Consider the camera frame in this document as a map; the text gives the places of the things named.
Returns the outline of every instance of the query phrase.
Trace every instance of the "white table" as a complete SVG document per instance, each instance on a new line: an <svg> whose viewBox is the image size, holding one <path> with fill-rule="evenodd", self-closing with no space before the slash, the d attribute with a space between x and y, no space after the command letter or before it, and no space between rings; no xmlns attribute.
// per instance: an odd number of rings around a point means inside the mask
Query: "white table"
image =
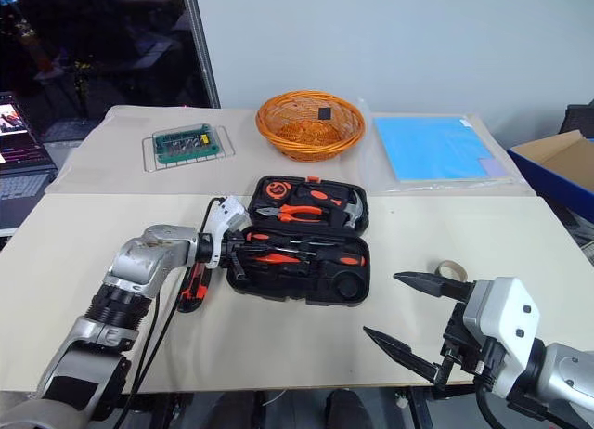
<svg viewBox="0 0 594 429"><path fill-rule="evenodd" d="M125 241L152 224L196 226L208 200L46 195L0 253L0 390L35 388ZM315 306L241 295L219 271L203 307L176 315L142 391L421 384L361 327L440 360L453 301L415 292L392 274L433 270L443 259L460 262L472 280L519 277L540 308L538 336L545 343L594 348L594 269L541 199L371 197L369 207L363 237L372 279L363 304ZM173 287L171 279L163 289L169 300ZM459 370L451 377L469 379Z"/></svg>
<svg viewBox="0 0 594 429"><path fill-rule="evenodd" d="M320 176L363 186L369 195L393 195L394 176L374 131L353 149L325 162L295 162L258 132L255 110L116 106L70 156L48 193L252 195L261 176ZM378 113L379 116L436 116ZM467 115L475 132L511 174L509 182L474 188L416 190L415 195L535 195L483 122ZM232 157L147 173L142 140L154 132L191 124L223 125ZM478 182L461 184L464 187Z"/></svg>

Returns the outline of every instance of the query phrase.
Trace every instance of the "gray wall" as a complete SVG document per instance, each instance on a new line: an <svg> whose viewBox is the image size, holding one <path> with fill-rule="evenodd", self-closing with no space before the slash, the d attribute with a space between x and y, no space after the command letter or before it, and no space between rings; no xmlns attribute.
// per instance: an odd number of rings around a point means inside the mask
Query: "gray wall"
<svg viewBox="0 0 594 429"><path fill-rule="evenodd" d="M222 107L312 88L476 112L504 145L594 98L594 0L199 0Z"/></svg>

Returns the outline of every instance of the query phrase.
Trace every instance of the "cardboard box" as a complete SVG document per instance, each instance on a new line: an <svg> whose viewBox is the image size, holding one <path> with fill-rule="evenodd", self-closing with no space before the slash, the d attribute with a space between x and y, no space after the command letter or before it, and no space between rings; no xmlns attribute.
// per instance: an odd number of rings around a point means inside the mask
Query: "cardboard box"
<svg viewBox="0 0 594 429"><path fill-rule="evenodd" d="M514 146L508 153L539 195L594 222L594 142L574 130Z"/></svg>

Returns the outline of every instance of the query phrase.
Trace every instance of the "orange wicker basket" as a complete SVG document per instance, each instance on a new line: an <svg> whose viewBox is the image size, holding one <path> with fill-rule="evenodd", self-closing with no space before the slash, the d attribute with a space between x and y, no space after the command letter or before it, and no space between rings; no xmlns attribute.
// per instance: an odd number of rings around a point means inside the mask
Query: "orange wicker basket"
<svg viewBox="0 0 594 429"><path fill-rule="evenodd" d="M298 162L335 157L356 144L365 132L363 115L355 106L314 90L267 100L256 114L256 125L278 150Z"/></svg>

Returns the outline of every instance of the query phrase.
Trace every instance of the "tool case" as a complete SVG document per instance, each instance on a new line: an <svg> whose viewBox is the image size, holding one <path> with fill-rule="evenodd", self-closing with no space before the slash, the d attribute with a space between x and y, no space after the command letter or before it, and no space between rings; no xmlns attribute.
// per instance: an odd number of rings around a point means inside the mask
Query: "tool case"
<svg viewBox="0 0 594 429"><path fill-rule="evenodd" d="M367 196L359 186L319 178L269 175L248 208L252 225L238 251L245 276L227 281L238 293L307 304L356 306L369 292ZM265 251L250 251L250 245Z"/></svg>

